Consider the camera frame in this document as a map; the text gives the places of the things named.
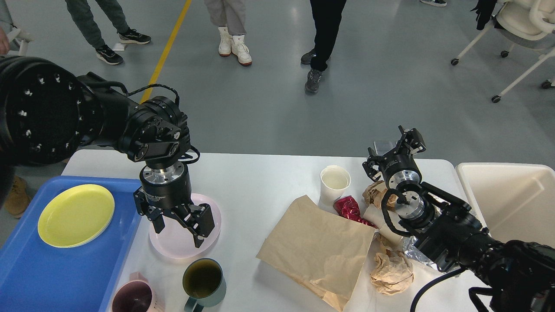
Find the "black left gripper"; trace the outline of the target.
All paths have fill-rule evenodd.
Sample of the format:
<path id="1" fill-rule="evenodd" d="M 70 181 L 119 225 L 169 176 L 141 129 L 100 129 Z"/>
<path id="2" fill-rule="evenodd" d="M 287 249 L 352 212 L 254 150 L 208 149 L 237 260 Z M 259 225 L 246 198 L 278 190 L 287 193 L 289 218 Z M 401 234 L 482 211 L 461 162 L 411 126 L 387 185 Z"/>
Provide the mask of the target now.
<path id="1" fill-rule="evenodd" d="M 142 168 L 141 187 L 134 192 L 139 215 L 146 215 L 156 234 L 165 228 L 163 214 L 180 217 L 180 224 L 193 236 L 194 246 L 199 248 L 215 227 L 209 204 L 194 205 L 188 166 L 175 162 L 164 169 Z"/>

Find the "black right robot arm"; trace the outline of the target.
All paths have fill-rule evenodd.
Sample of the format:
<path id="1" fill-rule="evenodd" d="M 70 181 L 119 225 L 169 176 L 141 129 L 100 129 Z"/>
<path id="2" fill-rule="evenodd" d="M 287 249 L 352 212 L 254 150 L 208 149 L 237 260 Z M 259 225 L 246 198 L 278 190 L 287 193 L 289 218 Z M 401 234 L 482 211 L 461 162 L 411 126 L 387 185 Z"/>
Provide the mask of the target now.
<path id="1" fill-rule="evenodd" d="M 396 146 L 383 155 L 369 148 L 362 166 L 371 180 L 385 181 L 381 211 L 387 227 L 397 235 L 415 237 L 415 247 L 444 273 L 418 291 L 410 310 L 416 310 L 429 288 L 470 270 L 486 284 L 468 291 L 477 311 L 488 310 L 480 296 L 491 296 L 494 312 L 552 312 L 554 249 L 493 239 L 468 203 L 422 180 L 414 154 L 426 150 L 424 139 L 415 128 L 398 128 L 401 138 Z"/>

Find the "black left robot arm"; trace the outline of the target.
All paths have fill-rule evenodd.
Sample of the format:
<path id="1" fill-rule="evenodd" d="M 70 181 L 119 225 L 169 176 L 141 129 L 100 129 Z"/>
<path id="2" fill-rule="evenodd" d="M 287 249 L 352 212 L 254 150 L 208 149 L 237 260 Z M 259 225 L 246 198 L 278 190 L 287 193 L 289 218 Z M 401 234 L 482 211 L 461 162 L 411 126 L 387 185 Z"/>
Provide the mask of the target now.
<path id="1" fill-rule="evenodd" d="M 209 204 L 195 204 L 188 165 L 192 146 L 188 117 L 175 99 L 157 96 L 136 103 L 123 83 L 95 73 L 76 77 L 51 61 L 2 56 L 0 62 L 1 201 L 13 185 L 16 166 L 45 166 L 79 147 L 111 147 L 132 162 L 145 162 L 134 192 L 137 213 L 156 233 L 163 217 L 176 220 L 201 247 L 215 227 Z"/>

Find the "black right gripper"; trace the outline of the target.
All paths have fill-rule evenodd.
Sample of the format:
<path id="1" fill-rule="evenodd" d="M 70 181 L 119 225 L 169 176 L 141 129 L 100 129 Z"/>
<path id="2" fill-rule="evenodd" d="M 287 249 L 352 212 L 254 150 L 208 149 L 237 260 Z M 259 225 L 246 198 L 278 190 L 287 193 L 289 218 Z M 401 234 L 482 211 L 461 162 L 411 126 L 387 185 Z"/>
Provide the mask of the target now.
<path id="1" fill-rule="evenodd" d="M 398 126 L 398 129 L 401 138 L 393 148 L 393 154 L 380 156 L 369 147 L 369 156 L 362 166 L 372 181 L 376 182 L 381 177 L 388 189 L 401 190 L 408 184 L 419 185 L 422 182 L 422 175 L 413 156 L 425 152 L 427 148 L 422 134 L 416 128 L 406 130 L 403 126 Z"/>

